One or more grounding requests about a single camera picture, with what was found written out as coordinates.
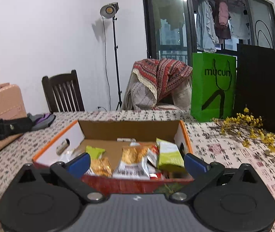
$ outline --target patterned tablecloth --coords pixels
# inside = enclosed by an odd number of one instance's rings
[[[208,163],[218,161],[230,168],[238,168],[241,163],[250,163],[275,198],[275,159],[264,155],[266,148],[263,145],[244,148],[228,136],[221,136],[209,129],[213,123],[197,123],[189,112],[184,111],[58,113],[50,128],[27,133],[0,152],[0,197],[22,165],[31,162],[36,152],[76,119],[92,121],[184,120],[195,155]]]

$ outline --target wooden chair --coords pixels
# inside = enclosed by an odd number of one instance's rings
[[[42,85],[48,108],[51,112],[84,111],[76,70],[48,78],[43,77]]]

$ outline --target black logo on green bag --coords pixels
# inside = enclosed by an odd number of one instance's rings
[[[228,60],[228,66],[229,66],[229,70],[226,70],[226,71],[222,71],[222,70],[217,70],[216,69],[216,60],[214,59],[213,60],[213,66],[214,66],[214,69],[205,69],[205,75],[206,75],[206,72],[211,74],[211,75],[214,75],[215,76],[215,79],[216,79],[216,86],[218,88],[217,91],[215,91],[212,96],[210,96],[210,98],[208,100],[206,100],[206,102],[204,103],[204,105],[202,105],[201,109],[202,110],[205,110],[210,104],[211,102],[213,102],[215,100],[215,98],[217,96],[220,96],[220,106],[219,106],[219,118],[222,119],[224,117],[224,100],[225,100],[225,92],[228,91],[231,87],[231,82],[232,82],[232,74],[231,74],[231,68],[230,68],[230,62]],[[217,81],[217,75],[219,76],[229,76],[230,77],[230,84],[229,84],[229,87],[228,89],[224,90],[224,89],[221,89],[218,85],[218,81]]]
[[[229,70],[216,70],[216,69],[205,69],[206,75],[214,75],[214,76],[229,76],[231,77],[231,71]]]

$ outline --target tripod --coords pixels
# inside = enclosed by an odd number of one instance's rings
[[[120,91],[119,72],[118,72],[118,59],[117,59],[117,49],[118,49],[118,46],[116,45],[116,34],[115,34],[115,21],[116,20],[117,20],[117,18],[115,18],[115,16],[113,16],[114,49],[115,49],[115,62],[116,62],[117,85],[118,85],[118,99],[119,99],[116,110],[118,110],[118,107],[121,108],[121,105],[122,105],[122,101],[121,101],[121,93],[122,93],[122,91]]]

